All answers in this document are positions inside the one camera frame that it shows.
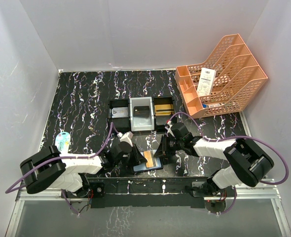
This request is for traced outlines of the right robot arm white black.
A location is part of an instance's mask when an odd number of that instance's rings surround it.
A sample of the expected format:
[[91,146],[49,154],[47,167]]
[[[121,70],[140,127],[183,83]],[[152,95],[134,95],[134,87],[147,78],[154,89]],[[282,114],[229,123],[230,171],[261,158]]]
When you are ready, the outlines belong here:
[[229,167],[214,172],[199,186],[186,186],[191,196],[219,196],[228,187],[245,184],[255,187],[274,167],[272,158],[253,140],[235,138],[211,142],[202,136],[193,136],[187,127],[178,122],[171,125],[161,137],[155,158],[170,158],[177,151],[194,157],[210,157],[226,160]]

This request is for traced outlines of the black card holder wallet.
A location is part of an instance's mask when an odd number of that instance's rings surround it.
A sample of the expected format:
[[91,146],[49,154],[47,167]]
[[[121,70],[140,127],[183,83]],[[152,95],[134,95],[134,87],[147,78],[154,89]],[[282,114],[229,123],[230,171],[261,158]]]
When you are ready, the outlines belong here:
[[135,173],[140,173],[140,172],[146,172],[146,171],[157,170],[157,169],[163,168],[160,158],[153,158],[152,161],[153,161],[153,166],[147,167],[146,163],[142,163],[142,164],[134,166],[133,171]]

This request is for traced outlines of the gold credit card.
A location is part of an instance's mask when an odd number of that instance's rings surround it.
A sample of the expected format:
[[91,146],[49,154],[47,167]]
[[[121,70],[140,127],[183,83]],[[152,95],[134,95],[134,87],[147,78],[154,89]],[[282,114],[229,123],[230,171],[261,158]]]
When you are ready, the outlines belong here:
[[144,151],[144,157],[146,159],[146,168],[153,168],[156,166],[153,151]]
[[168,116],[174,113],[173,104],[157,104],[154,108],[156,116]]

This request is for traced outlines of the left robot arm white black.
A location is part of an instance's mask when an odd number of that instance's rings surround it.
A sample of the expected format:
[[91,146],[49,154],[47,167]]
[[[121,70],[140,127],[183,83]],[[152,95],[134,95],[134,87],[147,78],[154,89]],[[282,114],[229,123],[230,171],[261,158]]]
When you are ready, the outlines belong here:
[[84,197],[89,184],[84,174],[97,174],[100,170],[114,168],[119,163],[134,167],[147,163],[147,159],[135,144],[121,142],[98,155],[66,154],[61,156],[56,146],[36,153],[20,164],[27,193],[37,194],[47,188],[62,189]]

